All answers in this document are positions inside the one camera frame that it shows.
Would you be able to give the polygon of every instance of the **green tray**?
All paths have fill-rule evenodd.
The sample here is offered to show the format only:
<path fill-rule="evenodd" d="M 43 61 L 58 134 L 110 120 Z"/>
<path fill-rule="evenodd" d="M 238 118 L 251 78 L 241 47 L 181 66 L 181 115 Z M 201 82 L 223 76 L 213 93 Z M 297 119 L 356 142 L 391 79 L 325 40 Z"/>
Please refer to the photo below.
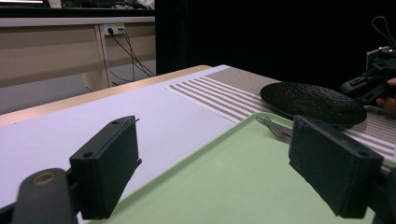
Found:
<path fill-rule="evenodd" d="M 253 114 L 122 200 L 110 219 L 90 223 L 372 223 L 370 209 L 365 219 L 336 217 L 257 115 L 292 125 Z"/>

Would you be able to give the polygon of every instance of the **white table surface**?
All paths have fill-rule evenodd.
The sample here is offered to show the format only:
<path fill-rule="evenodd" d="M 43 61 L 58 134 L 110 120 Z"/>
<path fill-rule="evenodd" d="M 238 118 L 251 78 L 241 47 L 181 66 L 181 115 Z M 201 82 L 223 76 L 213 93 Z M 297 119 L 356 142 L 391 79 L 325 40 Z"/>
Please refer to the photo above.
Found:
<path fill-rule="evenodd" d="M 0 207 L 16 201 L 27 176 L 70 167 L 70 156 L 110 121 L 135 115 L 139 156 L 121 198 L 147 184 L 234 123 L 165 89 L 180 81 L 228 68 L 221 65 L 188 76 L 0 127 Z"/>

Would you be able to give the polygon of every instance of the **black oval object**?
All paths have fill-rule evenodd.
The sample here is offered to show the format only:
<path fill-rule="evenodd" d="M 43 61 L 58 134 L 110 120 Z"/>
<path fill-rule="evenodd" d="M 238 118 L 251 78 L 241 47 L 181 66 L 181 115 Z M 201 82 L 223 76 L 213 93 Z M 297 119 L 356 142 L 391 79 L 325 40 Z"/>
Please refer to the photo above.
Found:
<path fill-rule="evenodd" d="M 308 116 L 332 125 L 355 125 L 367 111 L 350 97 L 320 86 L 278 82 L 262 88 L 260 96 L 274 110 L 287 116 Z"/>

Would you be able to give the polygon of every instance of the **cable wire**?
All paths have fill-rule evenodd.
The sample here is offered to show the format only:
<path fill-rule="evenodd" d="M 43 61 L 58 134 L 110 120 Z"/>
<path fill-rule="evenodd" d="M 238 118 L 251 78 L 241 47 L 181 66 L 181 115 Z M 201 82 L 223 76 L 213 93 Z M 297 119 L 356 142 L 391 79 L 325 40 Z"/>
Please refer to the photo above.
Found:
<path fill-rule="evenodd" d="M 133 74 L 134 74 L 134 67 L 136 66 L 140 71 L 142 71 L 143 73 L 145 73 L 148 77 L 155 77 L 155 75 L 154 75 L 145 65 L 143 65 L 141 62 L 139 62 L 139 61 L 137 60 L 137 58 L 136 58 L 136 56 L 135 56 L 135 54 L 134 54 L 134 51 L 133 51 L 133 49 L 132 49 L 131 41 L 130 41 L 130 38 L 129 38 L 128 34 L 126 33 L 126 31 L 125 31 L 124 29 L 121 29 L 121 31 L 122 31 L 122 33 L 123 33 L 123 35 L 124 35 L 124 37 L 125 37 L 125 39 L 126 39 L 126 41 L 127 41 L 127 44 L 128 44 L 128 46 L 129 46 L 129 49 L 130 49 L 131 52 L 128 51 L 128 49 L 126 49 L 126 48 L 116 39 L 116 37 L 114 37 L 114 35 L 111 35 L 111 37 L 114 39 L 114 41 L 116 41 L 116 43 L 117 43 L 120 47 L 122 47 L 122 49 L 123 49 L 129 56 L 131 56 L 131 59 L 132 59 L 132 66 L 133 66 Z M 140 66 L 137 66 L 137 65 L 134 63 L 134 60 L 137 61 L 137 63 L 138 63 Z"/>
<path fill-rule="evenodd" d="M 114 74 L 113 71 L 111 71 L 110 69 L 108 69 L 108 71 L 111 72 L 111 74 L 113 74 L 113 76 L 116 77 L 116 78 L 118 78 L 119 80 L 127 81 L 127 82 L 133 82 L 133 80 L 128 80 L 128 79 L 124 79 L 124 78 L 118 77 L 118 76 L 117 76 L 116 74 Z"/>
<path fill-rule="evenodd" d="M 93 92 L 93 90 L 91 90 L 91 89 L 88 88 L 87 86 L 85 86 L 85 88 L 86 88 L 87 90 L 89 90 L 90 92 Z"/>
<path fill-rule="evenodd" d="M 155 75 L 145 66 L 143 65 L 141 62 L 139 62 L 139 60 L 137 60 L 137 56 L 136 54 L 134 54 L 134 50 L 132 49 L 132 45 L 131 45 L 131 39 L 128 36 L 128 33 L 126 32 L 126 30 L 122 29 L 121 30 L 122 33 L 124 34 L 124 37 L 129 45 L 129 48 L 131 50 L 131 54 L 133 55 L 132 57 L 138 62 L 138 64 L 141 66 L 141 71 L 144 72 L 146 75 L 148 75 L 148 77 L 155 77 Z"/>
<path fill-rule="evenodd" d="M 382 33 L 382 32 L 374 25 L 374 21 L 377 20 L 377 19 L 382 19 L 382 20 L 384 21 L 384 23 L 385 23 L 385 29 L 386 29 L 388 35 L 385 35 L 384 33 Z M 396 42 L 395 42 L 395 40 L 393 39 L 393 36 L 392 36 L 392 34 L 390 33 L 390 31 L 389 31 L 387 19 L 386 19 L 385 17 L 383 17 L 383 16 L 374 17 L 374 18 L 371 20 L 371 24 L 373 25 L 373 27 L 374 27 L 382 36 L 385 37 L 385 39 L 387 39 L 387 41 L 388 41 L 393 47 L 396 45 Z"/>

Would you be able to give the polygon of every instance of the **black cable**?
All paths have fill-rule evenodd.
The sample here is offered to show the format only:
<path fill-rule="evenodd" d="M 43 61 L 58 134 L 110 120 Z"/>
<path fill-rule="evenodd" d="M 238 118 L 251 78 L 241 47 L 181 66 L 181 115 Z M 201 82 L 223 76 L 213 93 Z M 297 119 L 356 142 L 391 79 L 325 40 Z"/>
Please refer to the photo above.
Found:
<path fill-rule="evenodd" d="M 386 31 L 387 31 L 388 36 L 386 36 L 384 33 L 382 33 L 382 32 L 374 25 L 374 21 L 377 20 L 377 19 L 382 19 L 382 20 L 384 21 L 384 23 L 385 23 L 385 29 L 386 29 Z M 383 17 L 383 16 L 374 17 L 374 18 L 372 19 L 372 21 L 371 21 L 371 24 L 373 25 L 373 27 L 374 27 L 382 36 L 384 36 L 384 37 L 387 39 L 387 41 L 388 41 L 393 47 L 396 45 L 396 42 L 395 42 L 395 40 L 393 39 L 392 34 L 391 34 L 390 31 L 389 31 L 387 19 L 386 19 L 385 17 Z"/>
<path fill-rule="evenodd" d="M 116 41 L 116 43 L 118 44 L 118 45 L 120 45 L 120 47 L 122 47 L 123 48 L 123 50 L 129 55 L 129 56 L 131 56 L 131 57 L 133 57 L 137 62 L 139 62 L 137 59 L 136 59 L 136 57 L 134 57 L 134 55 L 132 54 L 132 53 L 130 53 L 115 37 L 114 37 L 114 35 L 112 35 L 111 37 L 113 37 L 113 39 Z M 137 66 L 137 68 L 140 70 L 140 71 L 142 71 L 143 73 L 145 73 L 146 75 L 148 75 L 147 74 L 147 72 L 146 71 L 144 71 L 143 70 L 143 68 L 140 68 L 139 66 Z"/>
<path fill-rule="evenodd" d="M 113 74 L 113 76 L 118 78 L 119 80 L 127 81 L 127 82 L 133 82 L 133 80 L 128 80 L 128 79 L 124 79 L 124 78 L 121 78 L 121 77 L 117 77 L 116 74 L 114 74 L 113 71 L 111 71 L 110 69 L 108 69 L 108 71 L 110 71 L 111 74 Z"/>
<path fill-rule="evenodd" d="M 90 92 L 93 92 L 93 90 L 91 90 L 90 88 L 88 88 L 87 86 L 85 87 L 87 90 L 89 90 Z"/>
<path fill-rule="evenodd" d="M 139 60 L 137 59 L 137 56 L 136 56 L 136 54 L 134 53 L 134 50 L 132 49 L 131 40 L 130 40 L 130 38 L 129 38 L 129 36 L 128 36 L 128 33 L 126 32 L 126 30 L 122 29 L 121 31 L 122 31 L 122 33 L 124 34 L 124 37 L 125 37 L 125 39 L 126 39 L 128 45 L 129 45 L 129 47 L 130 47 L 131 54 L 133 55 L 132 57 L 133 57 L 133 58 L 138 62 L 138 64 L 141 66 L 141 69 L 140 69 L 140 70 L 141 70 L 142 72 L 144 72 L 146 75 L 148 75 L 148 77 L 155 77 L 155 75 L 154 75 L 145 65 L 143 65 L 141 62 L 139 62 Z"/>

